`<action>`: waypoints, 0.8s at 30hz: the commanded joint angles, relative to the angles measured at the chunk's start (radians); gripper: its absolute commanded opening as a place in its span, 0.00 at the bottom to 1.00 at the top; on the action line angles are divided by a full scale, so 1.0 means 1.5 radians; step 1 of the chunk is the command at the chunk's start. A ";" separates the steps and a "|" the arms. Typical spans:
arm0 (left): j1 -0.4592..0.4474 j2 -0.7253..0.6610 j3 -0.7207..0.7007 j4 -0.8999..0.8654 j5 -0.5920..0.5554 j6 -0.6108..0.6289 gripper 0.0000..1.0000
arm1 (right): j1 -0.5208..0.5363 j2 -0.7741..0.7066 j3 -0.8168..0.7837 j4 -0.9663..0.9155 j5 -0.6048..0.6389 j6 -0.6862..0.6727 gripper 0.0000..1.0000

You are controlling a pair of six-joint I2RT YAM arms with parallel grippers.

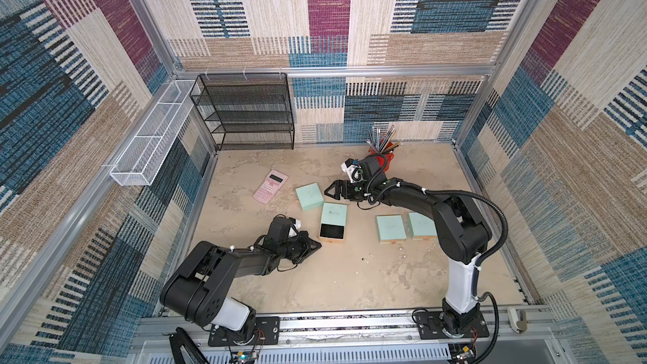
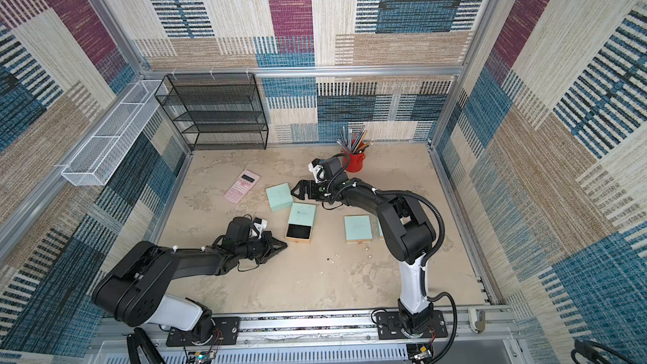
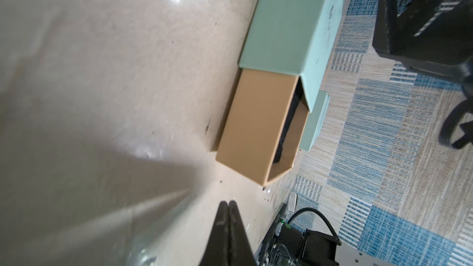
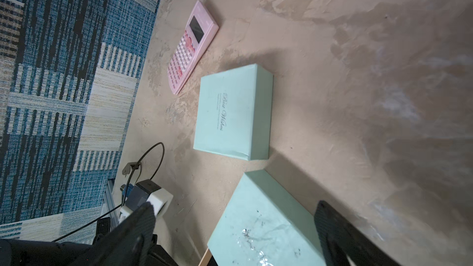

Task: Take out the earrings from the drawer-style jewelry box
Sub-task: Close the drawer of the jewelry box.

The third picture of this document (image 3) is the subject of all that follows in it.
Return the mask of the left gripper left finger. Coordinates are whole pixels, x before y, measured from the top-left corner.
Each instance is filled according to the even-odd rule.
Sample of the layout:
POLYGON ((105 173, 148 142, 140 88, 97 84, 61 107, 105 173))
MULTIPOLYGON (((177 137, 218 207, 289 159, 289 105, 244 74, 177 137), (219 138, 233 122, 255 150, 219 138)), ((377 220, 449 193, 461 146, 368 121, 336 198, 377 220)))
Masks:
POLYGON ((219 204, 200 266, 227 266, 230 247, 230 215, 226 201, 219 204))

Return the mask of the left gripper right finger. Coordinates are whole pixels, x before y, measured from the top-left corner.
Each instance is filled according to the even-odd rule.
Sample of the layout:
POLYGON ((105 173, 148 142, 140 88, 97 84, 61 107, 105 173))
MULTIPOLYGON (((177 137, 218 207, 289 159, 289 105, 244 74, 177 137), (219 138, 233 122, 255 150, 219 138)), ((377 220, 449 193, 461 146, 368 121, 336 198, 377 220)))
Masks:
POLYGON ((236 201, 229 203, 229 265, 256 266, 236 201))

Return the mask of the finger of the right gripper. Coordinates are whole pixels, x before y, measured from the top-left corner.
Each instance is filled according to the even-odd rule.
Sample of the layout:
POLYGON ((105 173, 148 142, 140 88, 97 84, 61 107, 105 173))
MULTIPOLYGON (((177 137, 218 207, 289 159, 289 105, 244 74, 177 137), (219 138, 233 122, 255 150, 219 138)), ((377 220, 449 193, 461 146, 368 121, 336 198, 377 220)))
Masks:
POLYGON ((460 85, 473 83, 473 0, 436 15, 443 0, 378 0, 373 47, 410 71, 460 85))

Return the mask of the mint jewelry box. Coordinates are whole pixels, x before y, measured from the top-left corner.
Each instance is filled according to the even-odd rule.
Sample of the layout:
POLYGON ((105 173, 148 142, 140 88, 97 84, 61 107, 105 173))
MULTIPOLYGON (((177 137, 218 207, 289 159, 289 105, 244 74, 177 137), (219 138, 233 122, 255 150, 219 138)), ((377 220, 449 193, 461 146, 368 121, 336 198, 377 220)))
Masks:
POLYGON ((315 144, 323 126, 324 119, 330 104, 330 95, 325 91, 319 91, 315 101, 313 112, 309 113, 299 148, 310 151, 315 144))
POLYGON ((292 169, 343 5, 344 0, 258 0, 217 162, 262 187, 292 169))

